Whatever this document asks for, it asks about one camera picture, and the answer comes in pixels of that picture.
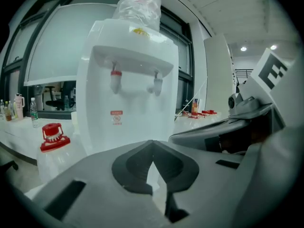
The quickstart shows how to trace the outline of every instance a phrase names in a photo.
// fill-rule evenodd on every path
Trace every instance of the cable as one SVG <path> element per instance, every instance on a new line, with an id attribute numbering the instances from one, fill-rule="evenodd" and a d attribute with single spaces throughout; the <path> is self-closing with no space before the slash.
<path id="1" fill-rule="evenodd" d="M 204 86 L 204 84 L 206 83 L 207 79 L 208 79 L 208 76 L 206 77 L 206 80 L 205 80 L 204 83 L 201 85 L 201 87 L 199 88 L 199 90 L 196 92 L 196 94 L 194 95 L 194 97 L 193 97 L 193 98 L 188 102 L 188 104 L 186 104 L 185 107 L 176 115 L 176 117 L 175 117 L 174 120 L 176 120 L 177 116 L 178 116 L 183 110 L 185 110 L 185 108 L 190 104 L 190 102 L 196 97 L 196 95 L 198 94 L 198 92 L 200 91 L 200 89 L 201 89 L 201 88 Z"/>

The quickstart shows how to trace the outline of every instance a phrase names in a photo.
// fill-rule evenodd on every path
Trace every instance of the bottle label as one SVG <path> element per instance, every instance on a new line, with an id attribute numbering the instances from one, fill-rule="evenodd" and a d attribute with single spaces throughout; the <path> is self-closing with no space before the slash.
<path id="1" fill-rule="evenodd" d="M 30 114 L 30 117 L 32 120 L 37 120 L 38 119 L 38 113 L 37 112 L 33 112 Z"/>

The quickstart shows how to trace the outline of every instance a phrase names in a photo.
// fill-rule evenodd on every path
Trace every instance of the pink bottle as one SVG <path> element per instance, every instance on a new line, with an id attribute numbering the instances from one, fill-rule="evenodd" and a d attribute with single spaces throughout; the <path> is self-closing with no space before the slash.
<path id="1" fill-rule="evenodd" d="M 16 103 L 18 119 L 22 120 L 23 119 L 23 107 L 24 107 L 24 97 L 22 97 L 22 94 L 15 95 L 15 103 Z"/>

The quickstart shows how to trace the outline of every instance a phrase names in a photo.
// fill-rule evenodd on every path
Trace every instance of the yellow sticker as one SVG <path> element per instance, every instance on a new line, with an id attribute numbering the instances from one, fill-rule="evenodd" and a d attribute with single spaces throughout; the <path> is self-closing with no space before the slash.
<path id="1" fill-rule="evenodd" d="M 139 35 L 144 35 L 144 36 L 150 37 L 150 35 L 146 31 L 144 31 L 142 28 L 135 28 L 135 29 L 133 29 L 133 32 L 135 32 L 136 34 L 139 34 Z"/>

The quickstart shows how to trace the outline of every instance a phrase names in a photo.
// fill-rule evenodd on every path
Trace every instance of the window frame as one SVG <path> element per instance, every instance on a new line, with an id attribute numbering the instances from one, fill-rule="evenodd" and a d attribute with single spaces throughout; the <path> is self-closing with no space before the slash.
<path id="1" fill-rule="evenodd" d="M 30 53 L 33 49 L 34 43 L 43 28 L 44 24 L 46 23 L 47 19 L 51 16 L 53 11 L 59 5 L 64 6 L 69 4 L 72 0 L 58 0 L 52 7 L 50 7 L 47 11 L 37 13 L 42 6 L 52 0 L 37 0 L 33 6 L 29 9 L 29 11 L 25 14 L 23 19 L 21 20 L 20 24 L 14 31 L 12 38 L 10 39 L 8 49 L 5 53 L 5 58 L 2 65 L 2 73 L 0 78 L 0 87 L 4 88 L 4 91 L 0 93 L 1 99 L 6 100 L 9 96 L 9 85 L 10 85 L 10 77 L 6 80 L 6 77 L 10 75 L 10 73 L 20 70 L 19 73 L 19 80 L 18 80 L 18 92 L 21 93 L 25 97 L 25 107 L 23 108 L 23 113 L 25 116 L 30 116 L 29 114 L 29 103 L 30 97 L 34 95 L 33 89 L 30 86 L 24 86 L 24 80 L 26 76 L 26 69 L 27 64 L 29 61 Z M 186 73 L 179 69 L 179 79 L 186 82 L 184 89 L 183 89 L 183 97 L 182 102 L 186 99 L 190 100 L 193 97 L 193 89 L 194 89 L 194 51 L 193 51 L 193 43 L 192 43 L 192 36 L 189 24 L 185 23 L 181 20 L 178 16 L 174 13 L 166 9 L 165 7 L 161 6 L 162 14 L 165 14 L 174 22 L 181 26 L 182 33 L 175 31 L 174 28 L 168 27 L 166 24 L 160 22 L 160 28 L 166 30 L 167 32 L 171 33 L 174 36 L 178 36 L 180 40 L 188 45 L 187 51 L 189 51 L 189 73 Z M 6 65 L 10 50 L 12 48 L 13 42 L 16 39 L 16 36 L 21 28 L 26 26 L 27 24 L 38 21 L 37 27 L 35 28 L 33 34 L 31 35 L 29 42 L 26 46 L 23 58 L 20 58 L 9 65 Z M 57 111 L 39 111 L 39 117 L 41 118 L 49 118 L 49 119 L 71 119 L 71 112 L 57 112 Z"/>

